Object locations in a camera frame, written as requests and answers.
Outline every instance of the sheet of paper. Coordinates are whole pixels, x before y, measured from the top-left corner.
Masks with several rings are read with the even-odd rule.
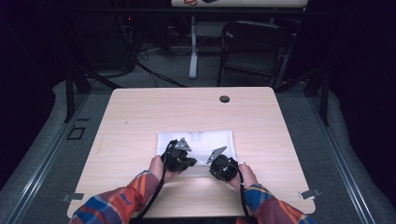
[[[211,175],[209,173],[210,163],[206,164],[207,159],[212,154],[214,149],[219,147],[227,147],[222,154],[226,157],[236,157],[235,149],[233,146],[233,132],[232,131],[210,131],[198,133],[159,133],[157,154],[162,155],[165,152],[166,146],[169,142],[181,138],[186,140],[189,144],[191,151],[188,152],[188,158],[195,158],[197,163],[189,167],[180,176],[202,176]]]

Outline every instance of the table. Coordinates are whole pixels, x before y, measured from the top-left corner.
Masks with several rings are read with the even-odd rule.
[[[305,7],[307,0],[218,0],[206,3],[198,0],[194,7]],[[172,0],[172,7],[190,7],[183,0]],[[196,43],[196,21],[195,16],[191,17],[191,62],[190,62],[190,79],[197,77],[197,43]]]
[[[230,97],[222,103],[222,95]],[[126,186],[149,168],[158,133],[232,130],[239,161],[276,197],[307,214],[315,211],[288,129],[272,89],[117,89],[109,100],[86,161],[69,217],[91,196]],[[145,217],[244,215],[238,193],[213,176],[177,176],[163,186]]]

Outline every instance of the office chair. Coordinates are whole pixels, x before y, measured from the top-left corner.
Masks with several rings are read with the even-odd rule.
[[[285,54],[291,44],[290,32],[282,26],[255,22],[231,21],[221,33],[222,47],[218,86],[222,70],[235,71],[264,79],[272,88]]]

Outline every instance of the plaid shirt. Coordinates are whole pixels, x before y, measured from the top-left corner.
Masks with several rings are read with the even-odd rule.
[[[72,216],[69,224],[129,223],[135,211],[143,209],[154,194],[159,180],[149,171],[134,178],[125,188],[114,189],[91,197]],[[245,191],[247,206],[258,223],[299,223],[315,221],[291,205],[278,200],[262,185],[252,185]],[[247,224],[242,218],[236,224]]]

